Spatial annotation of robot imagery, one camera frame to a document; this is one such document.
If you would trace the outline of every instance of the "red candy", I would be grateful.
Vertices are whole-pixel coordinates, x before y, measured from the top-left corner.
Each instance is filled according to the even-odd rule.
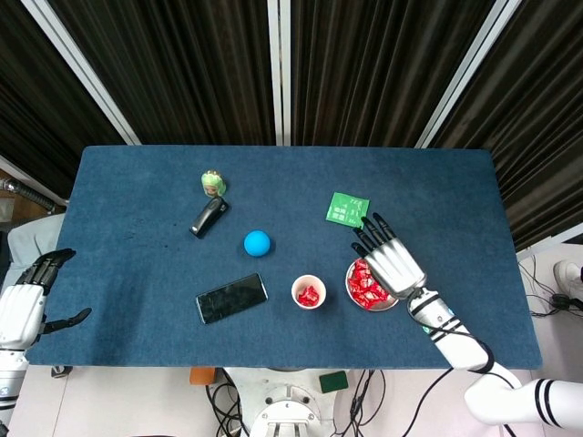
[[[371,270],[364,259],[354,263],[354,270],[348,279],[351,295],[359,305],[366,309],[389,299],[389,293],[374,280]]]
[[[298,302],[304,307],[313,307],[318,303],[318,300],[320,300],[320,295],[312,285],[303,289],[298,295]]]

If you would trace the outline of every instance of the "black curtain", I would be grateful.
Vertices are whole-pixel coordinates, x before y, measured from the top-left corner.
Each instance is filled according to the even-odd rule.
[[[121,137],[20,2],[0,14],[0,155],[68,198],[83,148]]]
[[[50,0],[145,144],[275,144],[265,1]]]
[[[432,147],[491,151],[517,249],[583,221],[583,2],[523,1]]]
[[[292,143],[412,147],[492,2],[291,4]]]

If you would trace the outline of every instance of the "paper cup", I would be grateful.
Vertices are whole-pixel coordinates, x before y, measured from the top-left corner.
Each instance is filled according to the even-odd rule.
[[[301,303],[298,301],[298,296],[302,293],[302,291],[304,291],[306,287],[310,286],[313,286],[316,289],[318,295],[320,295],[320,299],[313,307],[306,307],[305,305],[301,305]],[[326,299],[326,287],[324,286],[324,283],[315,276],[303,275],[293,282],[293,285],[291,286],[291,296],[293,297],[293,301],[298,304],[298,307],[304,310],[315,310],[320,305],[322,305]]]

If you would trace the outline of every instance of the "green card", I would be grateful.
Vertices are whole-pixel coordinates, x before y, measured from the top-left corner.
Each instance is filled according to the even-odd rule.
[[[326,219],[351,228],[362,228],[361,217],[366,216],[368,203],[369,201],[366,198],[355,198],[348,194],[334,193]]]

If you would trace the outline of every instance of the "smartphone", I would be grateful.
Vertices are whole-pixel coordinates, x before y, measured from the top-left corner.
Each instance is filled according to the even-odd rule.
[[[259,274],[236,280],[197,296],[197,305],[205,324],[224,319],[231,314],[254,307],[267,300],[267,291]]]

